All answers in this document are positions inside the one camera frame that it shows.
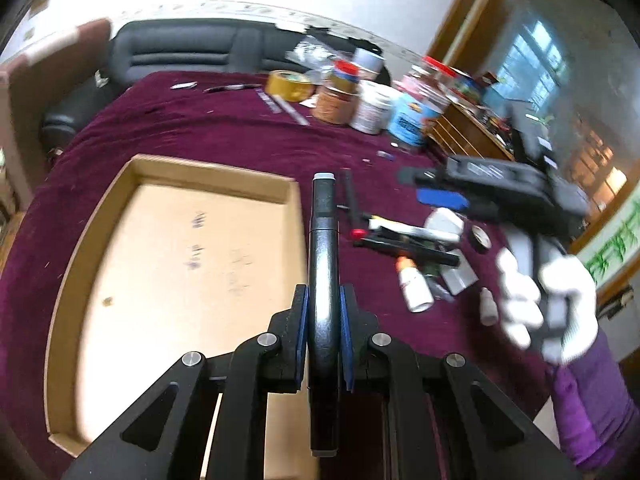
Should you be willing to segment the purple sleeved right forearm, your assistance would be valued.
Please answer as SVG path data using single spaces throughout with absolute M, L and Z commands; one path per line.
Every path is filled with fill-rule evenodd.
M 639 477 L 639 407 L 605 333 L 577 360 L 547 370 L 560 448 L 598 479 Z

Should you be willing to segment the white gloved right hand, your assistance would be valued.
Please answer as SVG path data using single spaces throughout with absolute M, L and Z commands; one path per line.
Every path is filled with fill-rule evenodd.
M 577 257 L 559 256 L 531 278 L 503 248 L 496 267 L 500 325 L 515 347 L 535 349 L 552 365 L 570 364 L 592 347 L 599 331 L 597 289 Z

